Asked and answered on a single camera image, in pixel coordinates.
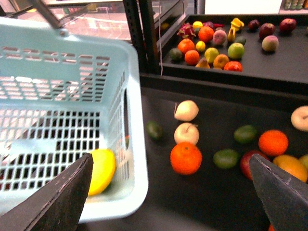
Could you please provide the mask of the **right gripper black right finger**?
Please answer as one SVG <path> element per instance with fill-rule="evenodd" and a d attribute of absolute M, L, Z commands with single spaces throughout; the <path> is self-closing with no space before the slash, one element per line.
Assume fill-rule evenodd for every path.
<path fill-rule="evenodd" d="M 258 154 L 249 161 L 254 188 L 276 231 L 308 229 L 308 185 Z"/>

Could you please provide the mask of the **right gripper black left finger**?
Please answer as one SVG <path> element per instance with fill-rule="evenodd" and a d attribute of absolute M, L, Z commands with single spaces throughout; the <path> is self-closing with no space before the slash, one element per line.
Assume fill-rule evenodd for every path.
<path fill-rule="evenodd" d="M 0 218 L 2 231 L 74 231 L 88 197 L 93 159 L 85 154 Z"/>

